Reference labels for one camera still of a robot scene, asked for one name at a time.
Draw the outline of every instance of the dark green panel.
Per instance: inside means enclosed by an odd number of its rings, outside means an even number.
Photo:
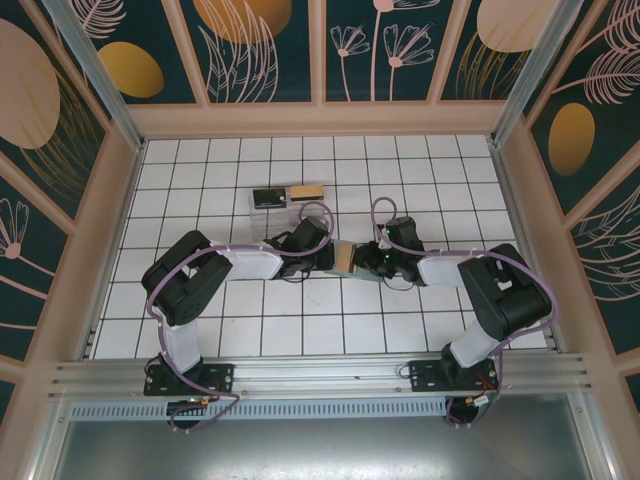
[[[267,0],[254,0],[267,3]],[[232,44],[231,42],[218,37],[207,27],[196,10],[193,0],[180,0],[182,11],[187,22],[191,41],[198,57],[198,63],[203,76],[203,82],[208,84],[210,75],[210,53],[208,41],[205,39],[202,28],[212,42],[216,43],[216,51],[220,58],[220,64],[224,65],[229,72],[237,72],[232,76],[235,81],[226,82],[223,69],[217,69],[211,75],[214,79],[220,79],[222,84],[230,84],[231,88],[208,89],[209,99],[213,103],[232,103],[240,101],[250,102],[309,102],[311,101],[311,72],[309,54],[309,8],[307,0],[290,0],[291,17],[286,27],[273,37],[273,50],[265,53],[262,46],[266,43],[256,43],[256,48],[250,49],[249,55],[245,55],[247,49],[242,44]],[[212,5],[221,5],[223,2],[212,2]],[[286,1],[271,1],[273,8],[281,8]],[[277,65],[277,80],[275,70],[270,67]],[[275,92],[270,85],[275,85]]]
[[[571,234],[614,350],[640,348],[640,168]]]
[[[626,377],[627,386],[631,392],[631,398],[636,405],[636,410],[640,413],[640,373]]]
[[[61,98],[60,117],[47,143],[38,149],[23,149],[0,136],[0,151],[73,218],[104,139],[104,129],[18,3],[0,0],[0,19],[17,26],[40,45],[57,72]]]
[[[429,0],[415,0],[410,4],[423,8],[402,9],[398,5],[390,12],[379,14],[380,23],[375,52],[376,100],[425,100],[427,98],[442,45],[442,37],[451,13],[452,1],[444,0],[434,5],[431,3],[433,2]],[[346,88],[352,101],[371,100],[371,64],[377,18],[378,11],[372,2],[345,2],[344,0],[327,2],[327,101],[346,101]],[[354,30],[347,30],[347,27],[356,29],[361,27],[362,33],[354,36],[352,33]],[[422,28],[426,28],[426,35],[421,36],[422,32],[419,29]],[[347,47],[344,50],[353,54],[342,58],[338,54],[338,47]],[[417,55],[413,59],[417,62],[415,65],[391,68],[390,57],[404,58],[411,63],[411,57],[414,55]],[[394,71],[393,88],[391,86],[392,70]]]
[[[553,74],[553,71],[556,69],[558,62],[564,55],[565,50],[569,46],[569,43],[571,43],[573,36],[576,34],[576,30],[580,28],[580,24],[584,20],[585,15],[587,14],[587,12],[589,11],[592,5],[593,5],[593,0],[584,0],[584,2],[582,3],[582,7],[580,7],[580,12],[578,12],[578,16],[574,20],[573,25],[569,30],[569,33],[564,38],[564,41],[562,42],[562,45],[560,45],[560,48],[558,48],[558,51],[556,52],[555,57],[553,57],[553,60],[549,64],[549,67],[545,71],[545,74],[542,76],[542,78],[538,82],[538,86],[531,94],[531,97],[529,97],[529,101],[524,107],[525,116],[529,115],[529,112],[531,111],[531,109],[533,108],[533,105],[538,100],[538,97],[540,96],[542,89],[545,87],[545,85],[547,84],[547,81],[549,80],[549,77],[551,77],[551,75]]]
[[[495,52],[478,37],[482,0],[473,0],[442,91],[442,100],[504,100],[509,96],[530,50]]]
[[[16,385],[14,383],[0,380],[0,425],[2,425],[4,415],[7,413],[7,408],[9,408],[9,402],[11,401],[11,395],[13,395],[15,387]]]
[[[24,360],[67,235],[2,178],[0,224],[0,322],[27,327],[0,326],[0,355]]]
[[[603,86],[610,85],[608,82],[600,82],[598,84],[593,82],[585,83],[585,78],[588,76],[588,72],[594,62],[601,55],[615,53],[607,43],[606,37],[601,35],[601,32],[607,28],[609,15],[615,4],[616,2],[609,2],[600,15],[600,18],[587,36],[587,42],[592,38],[595,40],[576,54],[565,75],[558,83],[556,90],[531,128],[540,150],[540,155],[549,173],[549,178],[558,196],[560,206],[565,213],[569,212],[593,188],[611,167],[635,145],[639,138],[638,109],[640,108],[640,92],[637,91],[637,88],[634,90],[632,85],[627,92],[628,96],[614,95],[613,98],[605,100],[603,97],[605,97],[606,91]],[[625,35],[631,35],[628,24],[623,24],[621,31]],[[636,47],[627,53],[629,59],[635,62],[636,69],[640,55],[638,46],[636,42]],[[626,67],[623,65],[620,68],[629,69],[631,65],[627,64]],[[612,79],[616,75],[614,70],[603,70],[600,73],[608,75],[608,78]],[[628,78],[628,74],[626,78],[623,75],[619,77],[624,82]],[[637,81],[631,78],[629,83],[637,84]],[[589,88],[591,99],[585,92],[585,86]],[[558,112],[571,103],[582,105],[593,117],[595,139],[582,167],[572,175],[560,175],[551,165],[549,136]],[[573,144],[581,145],[588,141],[588,138],[574,138]]]

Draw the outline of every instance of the white tile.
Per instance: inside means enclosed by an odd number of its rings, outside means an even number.
[[[262,355],[302,355],[302,317],[265,317]]]
[[[396,135],[400,158],[425,158],[429,156],[424,135]]]
[[[243,138],[240,161],[271,160],[270,138]]]
[[[340,281],[335,278],[319,278],[304,282],[305,315],[342,313]]]
[[[484,135],[458,135],[458,145],[463,157],[489,156],[489,147]]]
[[[368,186],[337,187],[340,213],[364,213],[371,210]]]
[[[388,197],[392,199],[397,208],[398,215],[404,214],[407,211],[407,206],[404,203],[404,189],[402,185],[371,185],[371,198],[375,201],[380,197]],[[378,216],[378,212],[393,212],[393,205],[389,202],[380,202],[376,205],[376,221],[381,221],[385,215]]]
[[[302,284],[273,280],[265,283],[265,315],[300,315],[302,313]]]
[[[302,184],[302,161],[271,162],[271,186]]]
[[[402,171],[402,182],[405,185],[434,182],[431,160],[428,158],[401,158],[400,170]]]
[[[344,313],[377,313],[380,306],[380,284],[354,278],[342,280]]]
[[[498,176],[491,158],[463,158],[469,182],[497,182]]]
[[[502,190],[497,183],[472,183],[471,195],[476,210],[505,210]]]
[[[211,298],[205,309],[200,314],[201,317],[208,318],[222,316],[222,305],[224,304],[224,295],[227,285],[227,283],[220,285],[218,291],[213,295],[213,298]]]
[[[262,315],[263,280],[227,282],[224,316]]]
[[[105,320],[94,358],[135,358],[142,320]]]
[[[460,312],[423,313],[430,352],[439,352],[464,332]]]
[[[236,184],[238,187],[267,187],[269,185],[269,162],[240,162]]]
[[[305,185],[335,185],[336,172],[333,160],[302,162],[302,177]]]
[[[209,152],[209,140],[180,140],[178,145],[178,155],[176,162],[178,163],[194,163],[206,162]]]
[[[238,163],[208,163],[207,173],[204,177],[204,187],[229,187],[236,186]]]
[[[161,218],[132,218],[127,222],[124,248],[156,248],[160,238]]]
[[[231,243],[254,243],[253,234],[251,232],[250,217],[233,217],[233,226],[231,227]]]
[[[143,320],[140,330],[140,340],[136,358],[153,358],[160,353],[160,340],[158,340],[158,321]]]
[[[364,137],[333,137],[336,159],[366,158]]]
[[[460,310],[458,289],[448,286],[426,286],[420,289],[424,312],[446,312]]]
[[[340,235],[338,238],[355,243],[366,243],[374,239],[371,217],[367,213],[341,213],[338,215]]]
[[[398,158],[396,139],[391,135],[366,136],[365,145],[367,158]]]
[[[198,348],[200,349],[200,355],[204,358],[217,357],[218,348],[220,347],[222,319],[198,318],[196,322],[198,322]]]
[[[480,240],[480,230],[475,212],[442,212],[447,240]]]
[[[213,139],[209,145],[208,162],[237,162],[240,157],[239,138]]]
[[[305,160],[333,159],[333,137],[304,137],[302,145]]]
[[[172,172],[173,165],[143,165],[138,189],[168,189]]]
[[[205,188],[202,191],[200,203],[200,216],[231,215],[233,213],[233,188]]]
[[[408,288],[406,286],[406,282],[400,288]],[[385,312],[419,312],[422,309],[420,308],[420,297],[418,293],[418,288],[412,288],[408,291],[401,290],[393,290],[382,284],[380,286],[380,290],[382,292],[382,311]]]
[[[253,188],[237,188],[233,214],[249,215],[251,213],[252,196],[253,196]]]
[[[116,282],[139,282],[144,272],[153,265],[156,256],[154,248],[122,250],[116,269]]]
[[[348,354],[384,353],[382,315],[345,315],[344,341]]]
[[[455,135],[427,135],[427,145],[431,158],[460,156]]]
[[[436,212],[440,210],[436,186],[433,184],[405,185],[404,196],[407,199],[409,212]]]
[[[274,138],[271,160],[302,160],[302,137]]]
[[[147,146],[144,163],[173,163],[177,151],[178,140],[152,140]]]
[[[389,353],[427,350],[421,313],[385,314],[384,327]]]
[[[511,240],[515,238],[513,227],[506,211],[477,212],[478,222],[485,240]]]
[[[197,217],[202,190],[171,190],[165,217]]]
[[[418,238],[423,242],[443,242],[447,240],[440,212],[411,213],[416,222]]]
[[[339,160],[336,162],[336,184],[338,185],[367,185],[366,160]]]
[[[367,163],[369,167],[369,183],[372,185],[402,183],[400,180],[400,166],[397,160],[369,160]]]
[[[473,202],[466,183],[436,184],[440,208],[447,210],[473,210]]]
[[[168,190],[138,190],[133,200],[131,217],[162,217]]]
[[[344,353],[342,315],[304,317],[303,323],[305,355]]]
[[[197,221],[196,217],[165,218],[162,223],[158,246],[162,248],[172,247],[187,232],[195,230]]]
[[[222,321],[221,357],[257,357],[260,355],[262,318],[225,318]]]
[[[436,183],[466,183],[464,166],[460,158],[432,158]]]
[[[531,325],[529,328],[534,328],[540,326],[540,322],[536,322]],[[523,335],[521,337],[512,340],[511,348],[547,348],[547,341],[544,338],[544,334],[542,332],[533,332]]]
[[[200,217],[198,230],[211,241],[227,243],[231,240],[231,217]]]
[[[463,310],[473,310],[473,305],[471,305],[471,300],[469,299],[469,294],[465,288],[458,288],[458,297],[460,298],[460,306]]]
[[[104,318],[142,318],[146,303],[147,292],[140,283],[114,283]]]

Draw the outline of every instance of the gold circle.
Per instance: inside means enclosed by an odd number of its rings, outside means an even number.
[[[0,137],[22,148],[49,141],[60,116],[56,70],[40,45],[0,18]]]
[[[531,50],[547,25],[557,0],[482,0],[478,37],[491,50]]]
[[[591,152],[596,124],[587,107],[568,103],[560,109],[549,133],[549,161],[563,176],[576,173]]]
[[[193,5],[202,21],[219,37],[233,43],[257,43],[260,34],[254,34],[249,40],[249,32],[255,27],[249,21],[245,1],[256,21],[262,18],[274,37],[289,23],[291,0],[193,0]],[[238,28],[238,19],[242,29]]]
[[[160,93],[164,77],[158,63],[142,48],[128,42],[113,42],[98,52],[118,90],[137,98]]]

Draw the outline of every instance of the line drawing of plant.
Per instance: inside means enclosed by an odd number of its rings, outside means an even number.
[[[57,69],[56,77],[60,88],[58,126],[42,147],[21,147],[20,152],[53,191],[73,203],[79,203],[98,155],[98,136],[91,121],[92,116],[73,86]],[[70,142],[61,138],[62,132]]]
[[[127,15],[122,11],[123,0],[70,0],[70,3],[87,36],[98,40],[109,38]]]
[[[331,30],[331,40],[336,47],[336,51],[340,56],[340,67],[342,68],[342,83],[344,84],[344,93],[347,95],[347,101],[351,101],[349,95],[349,86],[347,84],[347,75],[344,67],[344,59],[353,55],[360,55],[371,50],[371,44],[365,42],[367,36],[362,31],[362,25],[359,27],[346,27],[344,32],[341,27],[333,27]]]
[[[203,1],[206,15],[221,35],[213,37],[202,27],[202,34],[209,52],[209,72],[206,88],[216,103],[254,103],[265,92],[271,102],[278,88],[278,52],[269,25],[256,16],[244,2],[247,25],[230,0],[221,0],[224,16],[211,0]],[[225,41],[222,37],[233,39]]]
[[[389,101],[393,100],[393,80],[396,68],[420,65],[433,60],[433,49],[427,49],[431,43],[428,31],[428,25],[422,28],[408,26],[398,37],[398,25],[384,29],[384,47],[391,66]]]
[[[581,84],[590,103],[621,105],[623,102],[619,99],[630,96],[640,85],[640,50],[612,49],[600,54],[584,78],[562,85],[553,93]]]
[[[16,203],[15,212],[11,207],[11,203],[7,198],[0,199],[0,258],[7,261],[20,260],[30,267],[39,270],[51,277],[54,272],[32,262],[22,256],[22,242],[27,231],[27,223],[29,222],[29,207],[18,201]],[[47,294],[34,290],[33,288],[22,285],[3,275],[0,275],[0,282],[14,287],[22,292],[33,295],[34,297],[46,300]]]
[[[640,186],[616,207],[584,218],[574,242],[587,278],[601,287],[598,300],[640,295]]]
[[[376,54],[378,53],[378,34],[380,32],[380,20],[383,13],[394,10],[419,10],[433,7],[440,0],[373,0],[373,6],[378,11],[373,27],[373,49],[371,53],[371,101],[376,101]]]
[[[618,52],[626,52],[640,45],[640,1],[616,0],[609,14],[607,26],[585,42],[576,55],[604,35],[607,44]]]

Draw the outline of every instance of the purple cable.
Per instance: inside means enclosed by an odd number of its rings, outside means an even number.
[[[311,250],[307,250],[305,252],[282,252],[280,250],[277,250],[277,249],[271,248],[271,247],[264,247],[264,246],[260,246],[260,245],[245,245],[245,244],[242,244],[242,245],[216,245],[216,246],[213,246],[213,247],[203,248],[202,250],[199,250],[196,253],[193,253],[192,255],[189,255],[182,262],[180,262],[176,267],[174,267],[162,280],[160,280],[160,282],[158,283],[156,288],[153,290],[153,292],[151,292],[151,295],[149,295],[149,298],[147,299],[146,310],[147,310],[147,313],[149,315],[151,315],[151,317],[155,318],[158,321],[158,338],[160,340],[161,355],[164,358],[165,362],[167,362],[167,365],[169,365],[169,367],[171,368],[173,373],[183,383],[189,385],[191,388],[193,388],[195,390],[198,390],[199,392],[206,393],[207,395],[210,395],[210,396],[233,398],[233,401],[229,405],[224,407],[220,412],[218,412],[213,418],[207,420],[206,422],[200,422],[198,425],[196,425],[195,427],[193,427],[191,429],[186,429],[185,430],[186,434],[188,434],[190,432],[196,432],[198,430],[202,430],[204,428],[207,428],[209,425],[215,423],[218,420],[218,418],[220,418],[222,415],[224,415],[229,410],[231,410],[240,401],[240,396],[238,394],[235,394],[235,393],[219,392],[219,391],[216,391],[216,390],[211,390],[209,388],[200,386],[197,383],[192,382],[191,380],[189,380],[187,377],[185,377],[180,372],[180,370],[176,366],[175,362],[173,361],[173,359],[171,358],[171,355],[169,355],[169,352],[167,350],[167,343],[166,343],[166,341],[164,339],[163,318],[162,318],[162,316],[160,314],[158,314],[155,311],[153,311],[153,304],[155,303],[156,298],[158,297],[158,294],[167,285],[167,283],[169,283],[169,281],[173,277],[175,277],[177,275],[177,273],[179,271],[181,271],[187,264],[189,264],[193,260],[195,260],[195,259],[197,259],[197,258],[199,258],[199,257],[201,257],[203,255],[207,255],[209,253],[219,252],[219,251],[230,252],[232,250],[244,250],[244,251],[247,251],[247,250],[248,251],[252,251],[252,250],[254,250],[254,251],[261,251],[261,252],[269,252],[269,253],[273,253],[275,255],[282,255],[282,256],[286,256],[286,257],[306,257],[307,255],[313,255],[314,253],[320,251],[322,248],[324,248],[331,241],[331,236],[333,235],[333,230],[335,229],[335,217],[333,215],[333,212],[324,203],[312,200],[310,202],[306,202],[304,205],[302,205],[302,207],[300,207],[300,212],[298,213],[298,218],[299,219],[302,219],[302,212],[309,205],[319,205],[322,208],[324,208],[324,210],[329,214],[329,222],[330,222],[329,232],[327,233],[325,238],[322,240],[322,242],[320,242],[318,244],[317,247],[312,248]],[[173,418],[175,417],[176,413],[174,413],[174,415],[171,418],[171,424],[172,424],[171,426],[174,428],[174,431],[176,431],[176,426],[173,423]]]

